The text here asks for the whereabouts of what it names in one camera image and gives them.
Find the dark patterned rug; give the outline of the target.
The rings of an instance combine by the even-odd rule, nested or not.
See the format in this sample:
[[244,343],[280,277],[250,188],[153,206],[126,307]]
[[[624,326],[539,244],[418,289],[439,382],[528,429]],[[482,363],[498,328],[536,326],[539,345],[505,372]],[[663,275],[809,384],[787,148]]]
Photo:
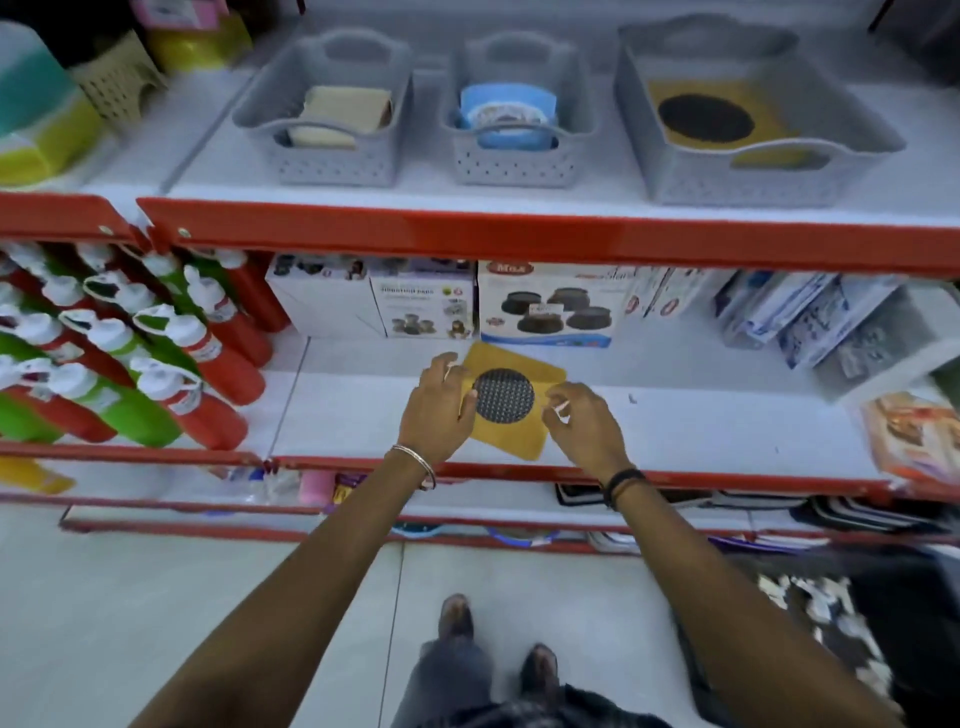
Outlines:
[[960,547],[726,552],[906,728],[960,728]]

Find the pink plastic item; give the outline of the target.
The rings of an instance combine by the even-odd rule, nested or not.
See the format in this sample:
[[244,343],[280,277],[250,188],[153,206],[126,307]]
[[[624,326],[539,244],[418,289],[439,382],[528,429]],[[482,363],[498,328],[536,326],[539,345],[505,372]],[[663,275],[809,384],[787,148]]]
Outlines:
[[333,504],[337,473],[322,469],[305,469],[300,473],[297,500],[302,506],[326,509]]

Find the person's left forearm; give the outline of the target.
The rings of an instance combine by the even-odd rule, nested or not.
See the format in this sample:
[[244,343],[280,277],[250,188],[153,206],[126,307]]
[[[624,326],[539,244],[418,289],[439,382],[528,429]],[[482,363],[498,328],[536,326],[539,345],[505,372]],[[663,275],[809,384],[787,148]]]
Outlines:
[[290,728],[423,476],[405,454],[388,451],[210,633],[128,728]]

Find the large grey plastic basket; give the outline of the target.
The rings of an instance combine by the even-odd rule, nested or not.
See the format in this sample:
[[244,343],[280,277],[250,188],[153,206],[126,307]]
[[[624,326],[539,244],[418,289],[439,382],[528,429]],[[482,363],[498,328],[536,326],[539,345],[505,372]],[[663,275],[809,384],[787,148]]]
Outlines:
[[[906,150],[877,111],[830,74],[795,30],[698,13],[618,29],[614,97],[647,194],[661,205],[749,209],[829,208],[869,172]],[[750,151],[802,148],[810,169],[735,169],[731,152],[670,151],[651,161],[655,116],[648,79],[760,82],[784,104],[799,137]]]

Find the white box with small pictures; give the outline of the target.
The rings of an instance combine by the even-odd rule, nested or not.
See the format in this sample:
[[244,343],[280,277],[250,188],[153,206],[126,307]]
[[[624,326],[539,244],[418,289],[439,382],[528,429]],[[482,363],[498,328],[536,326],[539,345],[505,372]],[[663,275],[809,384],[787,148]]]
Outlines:
[[474,337],[474,261],[385,258],[370,266],[368,278],[387,337]]

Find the blue round packet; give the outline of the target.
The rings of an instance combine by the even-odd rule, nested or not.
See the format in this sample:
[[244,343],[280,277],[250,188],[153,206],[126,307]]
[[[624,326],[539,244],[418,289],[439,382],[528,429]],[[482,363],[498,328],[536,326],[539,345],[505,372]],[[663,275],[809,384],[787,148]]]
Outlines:
[[481,130],[477,140],[484,149],[542,152],[557,140],[534,127],[553,128],[557,122],[558,98],[551,91],[523,82],[478,82],[461,90],[455,125]]

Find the silver bangle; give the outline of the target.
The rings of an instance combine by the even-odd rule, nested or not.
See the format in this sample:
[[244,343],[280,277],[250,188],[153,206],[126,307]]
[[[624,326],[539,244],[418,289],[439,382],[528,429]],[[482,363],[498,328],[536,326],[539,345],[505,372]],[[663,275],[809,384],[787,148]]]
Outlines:
[[431,463],[427,461],[423,455],[416,452],[413,448],[401,443],[393,444],[390,447],[389,453],[391,454],[399,453],[399,454],[406,455],[411,460],[413,460],[418,467],[420,467],[424,475],[417,486],[418,490],[429,492],[436,489],[438,485],[436,471],[434,467],[431,465]]

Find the plain white box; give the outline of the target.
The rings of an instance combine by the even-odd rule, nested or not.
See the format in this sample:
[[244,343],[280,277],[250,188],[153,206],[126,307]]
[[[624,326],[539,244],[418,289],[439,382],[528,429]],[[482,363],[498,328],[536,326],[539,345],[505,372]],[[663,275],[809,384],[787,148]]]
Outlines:
[[296,331],[338,340],[386,336],[371,277],[377,258],[343,254],[278,253],[266,283]]

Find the person's left shoe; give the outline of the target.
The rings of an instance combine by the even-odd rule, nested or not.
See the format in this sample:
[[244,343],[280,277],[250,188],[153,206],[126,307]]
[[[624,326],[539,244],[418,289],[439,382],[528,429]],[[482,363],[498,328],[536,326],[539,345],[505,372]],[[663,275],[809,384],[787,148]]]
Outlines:
[[462,593],[453,593],[440,606],[438,640],[474,640],[474,617],[470,601]]

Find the beige packet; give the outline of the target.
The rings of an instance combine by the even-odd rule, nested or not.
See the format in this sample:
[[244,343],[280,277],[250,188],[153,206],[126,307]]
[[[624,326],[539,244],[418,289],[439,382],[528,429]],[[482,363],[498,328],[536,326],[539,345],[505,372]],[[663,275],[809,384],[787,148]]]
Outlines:
[[[299,120],[325,120],[361,135],[390,124],[391,93],[386,89],[315,85],[305,95]],[[354,150],[355,137],[342,129],[297,126],[288,130],[294,147]]]

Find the group of red green bottles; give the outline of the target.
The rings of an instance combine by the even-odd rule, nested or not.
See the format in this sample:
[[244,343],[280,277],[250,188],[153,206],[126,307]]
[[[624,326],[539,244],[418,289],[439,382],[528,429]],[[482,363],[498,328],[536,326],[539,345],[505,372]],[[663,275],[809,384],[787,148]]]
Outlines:
[[0,454],[257,464],[306,340],[241,251],[0,246]]

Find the white box with black tins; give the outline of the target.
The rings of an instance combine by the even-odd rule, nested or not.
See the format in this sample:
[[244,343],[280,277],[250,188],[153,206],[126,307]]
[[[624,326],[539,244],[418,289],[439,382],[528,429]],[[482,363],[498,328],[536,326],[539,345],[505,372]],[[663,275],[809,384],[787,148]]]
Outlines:
[[638,270],[480,260],[479,339],[505,346],[606,349],[625,314]]

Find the black wristband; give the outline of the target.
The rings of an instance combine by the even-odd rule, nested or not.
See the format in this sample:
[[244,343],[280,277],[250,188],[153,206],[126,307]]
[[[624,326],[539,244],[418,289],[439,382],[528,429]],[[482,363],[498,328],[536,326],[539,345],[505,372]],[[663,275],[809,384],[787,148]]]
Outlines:
[[606,507],[619,513],[618,495],[625,489],[639,484],[647,484],[645,473],[636,467],[626,467],[614,473],[602,484],[602,496]]

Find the person's right shoe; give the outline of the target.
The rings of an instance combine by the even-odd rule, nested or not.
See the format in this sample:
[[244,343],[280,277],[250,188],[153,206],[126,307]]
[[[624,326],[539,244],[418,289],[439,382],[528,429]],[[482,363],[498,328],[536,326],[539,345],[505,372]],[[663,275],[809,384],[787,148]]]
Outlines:
[[554,698],[560,690],[558,661],[544,643],[527,653],[519,672],[519,694],[524,698]]

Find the yellow packet with black mesh disc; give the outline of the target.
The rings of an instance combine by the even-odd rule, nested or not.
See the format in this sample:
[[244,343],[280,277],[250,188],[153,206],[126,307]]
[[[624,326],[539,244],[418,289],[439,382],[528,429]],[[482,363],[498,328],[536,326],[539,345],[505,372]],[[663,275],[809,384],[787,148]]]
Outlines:
[[784,103],[750,79],[646,79],[654,128],[645,156],[659,164],[670,152],[732,153],[734,169],[810,169],[815,152],[803,148],[750,151],[766,142],[798,139]]
[[476,342],[463,366],[465,391],[477,393],[471,437],[518,459],[534,462],[544,450],[547,391],[567,380],[566,370],[503,347]]

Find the person's right hand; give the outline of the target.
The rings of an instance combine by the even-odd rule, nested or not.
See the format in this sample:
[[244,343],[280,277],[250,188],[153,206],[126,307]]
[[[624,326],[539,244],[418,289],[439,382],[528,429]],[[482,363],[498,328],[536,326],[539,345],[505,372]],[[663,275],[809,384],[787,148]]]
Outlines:
[[621,428],[606,400],[583,383],[559,383],[546,392],[547,405],[564,421],[566,458],[603,484],[616,472],[634,467]]

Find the grey and white box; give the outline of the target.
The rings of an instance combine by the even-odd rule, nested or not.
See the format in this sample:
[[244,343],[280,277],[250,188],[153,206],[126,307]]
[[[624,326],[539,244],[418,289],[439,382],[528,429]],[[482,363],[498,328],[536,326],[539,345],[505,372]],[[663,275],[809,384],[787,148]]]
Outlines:
[[860,406],[906,390],[960,358],[960,290],[901,285],[813,370],[821,397]]

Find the person's right forearm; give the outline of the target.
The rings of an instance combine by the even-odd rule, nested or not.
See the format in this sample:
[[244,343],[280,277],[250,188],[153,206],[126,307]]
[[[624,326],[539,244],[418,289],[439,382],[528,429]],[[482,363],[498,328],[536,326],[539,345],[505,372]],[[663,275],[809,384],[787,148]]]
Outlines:
[[649,484],[618,494],[643,560],[741,728],[903,728]]

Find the beige perforated plastic basket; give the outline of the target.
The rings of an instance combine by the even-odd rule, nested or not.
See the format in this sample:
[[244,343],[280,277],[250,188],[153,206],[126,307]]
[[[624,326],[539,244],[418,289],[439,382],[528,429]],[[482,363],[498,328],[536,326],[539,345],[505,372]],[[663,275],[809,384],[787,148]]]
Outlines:
[[95,110],[115,128],[138,125],[169,84],[136,30],[128,30],[87,62],[67,69]]

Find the white blue printed packet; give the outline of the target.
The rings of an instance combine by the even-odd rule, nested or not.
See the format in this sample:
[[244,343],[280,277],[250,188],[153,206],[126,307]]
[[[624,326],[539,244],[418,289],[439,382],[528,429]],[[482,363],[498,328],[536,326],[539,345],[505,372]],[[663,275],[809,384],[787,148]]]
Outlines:
[[778,335],[787,367],[816,367],[906,280],[899,273],[839,274]]
[[764,348],[836,277],[824,272],[738,271],[713,298],[723,343],[736,349]]

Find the white box with red logo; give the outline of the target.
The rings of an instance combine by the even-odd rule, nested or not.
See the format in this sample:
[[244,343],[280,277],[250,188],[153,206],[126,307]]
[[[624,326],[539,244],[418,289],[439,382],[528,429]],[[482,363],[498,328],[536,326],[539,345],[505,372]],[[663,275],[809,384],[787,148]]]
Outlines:
[[672,320],[708,303],[738,273],[726,268],[638,266],[625,300],[625,316]]

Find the yellow bottle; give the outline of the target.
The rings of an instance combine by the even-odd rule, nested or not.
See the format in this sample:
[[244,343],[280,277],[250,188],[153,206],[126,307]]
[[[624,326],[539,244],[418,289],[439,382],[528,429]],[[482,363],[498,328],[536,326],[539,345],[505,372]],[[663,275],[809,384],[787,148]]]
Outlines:
[[59,496],[76,486],[76,479],[25,457],[0,457],[0,488],[41,496]]

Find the orange picture packet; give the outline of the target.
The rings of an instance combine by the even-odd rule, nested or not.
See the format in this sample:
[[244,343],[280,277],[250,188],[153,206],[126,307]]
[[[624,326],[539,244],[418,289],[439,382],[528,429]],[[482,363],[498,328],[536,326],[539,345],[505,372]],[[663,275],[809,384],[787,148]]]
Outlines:
[[938,388],[921,383],[883,394],[860,414],[879,471],[960,488],[960,411]]

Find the person's left hand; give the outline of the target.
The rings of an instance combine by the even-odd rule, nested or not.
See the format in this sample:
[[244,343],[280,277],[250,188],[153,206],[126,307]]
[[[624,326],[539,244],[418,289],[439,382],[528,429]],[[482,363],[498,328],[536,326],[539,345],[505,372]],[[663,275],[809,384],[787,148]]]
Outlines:
[[458,416],[470,378],[452,351],[435,356],[410,394],[400,420],[397,444],[422,455],[433,467],[450,459],[472,436],[474,425]]

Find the red and white shelf rack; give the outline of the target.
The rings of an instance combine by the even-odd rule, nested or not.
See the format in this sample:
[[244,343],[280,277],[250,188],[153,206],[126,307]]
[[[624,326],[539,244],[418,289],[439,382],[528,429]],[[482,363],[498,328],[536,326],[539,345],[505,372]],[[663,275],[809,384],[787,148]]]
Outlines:
[[[917,61],[866,33],[815,30],[826,71],[884,116],[907,140],[904,158],[873,171],[847,207],[704,211],[647,204],[618,120],[606,121],[594,166],[573,188],[534,190],[451,184],[437,162],[417,162],[384,202],[286,203],[300,187],[270,187],[242,163],[247,143],[231,129],[242,68],[171,81],[133,129],[119,163],[147,165],[179,144],[185,197],[150,198],[158,248],[214,244],[267,252],[330,249],[369,256],[462,254],[467,259],[575,263],[697,263],[708,267],[892,273],[950,278],[960,271],[960,87],[934,80]],[[826,405],[806,377],[774,351],[728,348],[701,316],[662,326],[629,321],[650,346],[541,348],[570,379],[601,393],[634,462],[664,489],[855,495],[960,503],[960,487],[924,474],[894,479],[876,467],[859,419]],[[226,468],[282,467],[360,472],[393,441],[399,408],[435,349],[383,339],[365,346],[314,346],[284,331],[265,373],[267,397],[246,408],[239,450],[209,451],[185,438],[164,449],[115,440],[17,443],[0,457],[46,468],[103,463]]]

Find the teal and yellow plastic container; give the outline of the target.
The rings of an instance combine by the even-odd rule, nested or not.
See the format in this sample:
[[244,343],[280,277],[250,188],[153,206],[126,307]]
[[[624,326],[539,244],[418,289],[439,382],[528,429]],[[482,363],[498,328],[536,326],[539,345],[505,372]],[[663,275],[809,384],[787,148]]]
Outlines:
[[30,27],[0,20],[0,188],[41,184],[77,164],[106,126]]

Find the stack of black flat mats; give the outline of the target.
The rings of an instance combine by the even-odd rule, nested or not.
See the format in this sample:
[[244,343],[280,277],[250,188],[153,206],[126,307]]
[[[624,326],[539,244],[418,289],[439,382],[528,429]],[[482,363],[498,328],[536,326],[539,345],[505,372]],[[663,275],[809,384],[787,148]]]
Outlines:
[[896,500],[881,507],[846,496],[810,496],[788,510],[793,521],[839,532],[881,535],[948,535],[960,528],[960,507],[920,500]]

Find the person's shoe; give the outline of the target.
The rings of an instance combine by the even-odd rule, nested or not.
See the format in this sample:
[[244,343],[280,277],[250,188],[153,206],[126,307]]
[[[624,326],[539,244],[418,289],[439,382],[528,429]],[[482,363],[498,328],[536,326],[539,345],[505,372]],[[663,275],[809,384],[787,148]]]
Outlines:
[[527,653],[519,672],[519,694],[524,698],[554,698],[560,690],[558,661],[544,643]]
[[438,640],[474,640],[474,617],[470,601],[462,593],[453,593],[440,606]]

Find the small grey plastic basket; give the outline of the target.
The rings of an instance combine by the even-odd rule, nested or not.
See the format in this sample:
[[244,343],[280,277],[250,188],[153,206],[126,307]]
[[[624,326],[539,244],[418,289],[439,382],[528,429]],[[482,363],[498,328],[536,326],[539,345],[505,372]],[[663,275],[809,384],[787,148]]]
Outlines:
[[[458,184],[481,187],[570,188],[584,168],[588,142],[599,117],[588,67],[572,44],[534,30],[501,30],[470,39],[451,55],[439,95],[438,127],[450,143]],[[482,148],[477,140],[487,129],[456,127],[460,92],[478,83],[523,83],[551,91],[558,98],[556,146],[548,151]]]
[[[283,185],[389,188],[414,109],[414,54],[401,40],[368,28],[340,28],[287,41],[256,74],[232,113],[233,125]],[[300,120],[315,86],[390,91],[390,124],[361,134],[326,120]],[[354,150],[299,148],[288,131],[304,126],[354,135]]]

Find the person's trousers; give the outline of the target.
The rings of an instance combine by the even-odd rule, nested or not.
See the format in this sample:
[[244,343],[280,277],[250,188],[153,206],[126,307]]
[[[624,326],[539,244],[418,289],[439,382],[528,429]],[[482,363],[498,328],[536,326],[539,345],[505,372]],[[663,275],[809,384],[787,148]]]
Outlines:
[[475,641],[427,641],[390,728],[673,728],[569,684],[547,692],[522,685],[515,697],[495,701],[493,677],[493,662]]

